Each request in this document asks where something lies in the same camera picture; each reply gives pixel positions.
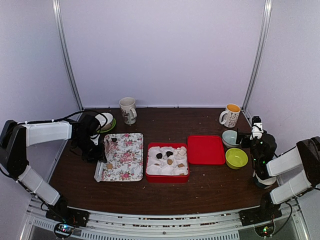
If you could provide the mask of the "metal tongs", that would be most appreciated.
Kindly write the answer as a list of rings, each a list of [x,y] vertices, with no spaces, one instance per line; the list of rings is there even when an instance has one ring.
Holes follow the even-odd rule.
[[[94,179],[99,183],[102,181],[102,173],[104,165],[108,162],[106,154],[110,148],[110,141],[104,140],[103,141],[103,152],[102,152],[102,159],[97,161],[95,173],[94,173]]]

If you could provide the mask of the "red box lid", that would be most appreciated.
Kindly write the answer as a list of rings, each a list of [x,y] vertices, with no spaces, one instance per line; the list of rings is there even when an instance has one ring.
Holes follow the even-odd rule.
[[[187,158],[191,165],[224,165],[226,159],[222,138],[217,135],[188,136]]]

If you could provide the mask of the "white square chocolate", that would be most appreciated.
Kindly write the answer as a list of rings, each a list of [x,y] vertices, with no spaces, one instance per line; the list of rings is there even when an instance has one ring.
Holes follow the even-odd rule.
[[[177,155],[179,158],[184,158],[187,156],[187,149],[185,147],[181,147],[177,149]]]

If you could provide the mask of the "dark heart chocolate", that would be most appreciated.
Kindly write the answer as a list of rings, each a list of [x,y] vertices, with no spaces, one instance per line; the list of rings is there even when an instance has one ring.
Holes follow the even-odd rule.
[[[173,155],[173,152],[172,151],[167,151],[166,152],[166,156],[169,158],[170,156],[172,156]]]

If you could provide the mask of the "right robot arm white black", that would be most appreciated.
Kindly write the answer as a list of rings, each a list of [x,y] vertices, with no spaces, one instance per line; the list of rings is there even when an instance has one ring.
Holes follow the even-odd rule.
[[[266,185],[266,180],[274,180],[287,172],[301,168],[301,171],[287,182],[263,195],[256,210],[259,220],[268,220],[282,203],[293,197],[298,198],[320,184],[319,136],[298,141],[293,148],[276,156],[275,137],[261,127],[254,125],[250,133],[239,131],[236,133],[236,143],[243,148],[249,148],[254,177],[258,183]]]

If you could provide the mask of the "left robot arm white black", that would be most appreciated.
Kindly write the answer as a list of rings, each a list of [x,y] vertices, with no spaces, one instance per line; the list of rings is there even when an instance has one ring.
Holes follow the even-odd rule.
[[[0,165],[13,179],[37,196],[61,222],[72,218],[66,198],[53,188],[33,167],[29,157],[36,156],[33,146],[51,142],[71,142],[87,163],[104,162],[105,146],[100,131],[108,123],[90,114],[80,120],[70,116],[50,120],[17,122],[7,120],[0,133]]]

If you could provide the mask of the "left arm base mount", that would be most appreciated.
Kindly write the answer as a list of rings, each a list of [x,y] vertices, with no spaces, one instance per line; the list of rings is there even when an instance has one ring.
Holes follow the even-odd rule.
[[[53,227],[53,233],[58,239],[69,238],[74,230],[79,227],[86,227],[90,213],[86,210],[69,207],[65,196],[60,195],[55,204],[42,201],[47,207],[45,217],[57,223]]]

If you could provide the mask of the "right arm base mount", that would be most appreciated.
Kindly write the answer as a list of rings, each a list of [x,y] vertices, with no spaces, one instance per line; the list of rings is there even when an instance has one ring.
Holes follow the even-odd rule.
[[[268,238],[276,233],[275,219],[282,216],[280,204],[273,203],[269,193],[262,195],[260,205],[241,210],[239,218],[243,227],[254,225],[259,237]]]

